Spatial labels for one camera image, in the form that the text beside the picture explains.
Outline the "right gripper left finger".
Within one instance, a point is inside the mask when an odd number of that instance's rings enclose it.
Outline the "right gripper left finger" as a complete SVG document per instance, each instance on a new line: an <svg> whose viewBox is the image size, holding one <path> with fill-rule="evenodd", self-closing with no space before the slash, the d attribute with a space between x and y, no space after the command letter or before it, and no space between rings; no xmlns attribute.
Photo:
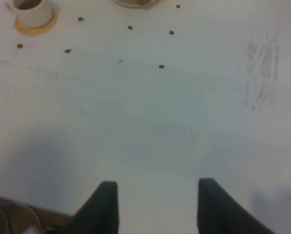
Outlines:
<svg viewBox="0 0 291 234"><path fill-rule="evenodd" d="M81 209L62 228L63 234L117 234L118 185L102 182Z"/></svg>

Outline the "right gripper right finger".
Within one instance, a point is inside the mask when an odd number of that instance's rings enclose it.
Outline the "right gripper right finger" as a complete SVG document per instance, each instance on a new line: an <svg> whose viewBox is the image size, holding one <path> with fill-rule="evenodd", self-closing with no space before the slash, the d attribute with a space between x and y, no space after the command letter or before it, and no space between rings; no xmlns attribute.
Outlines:
<svg viewBox="0 0 291 234"><path fill-rule="evenodd" d="M197 228L200 234L272 234L213 178L198 183Z"/></svg>

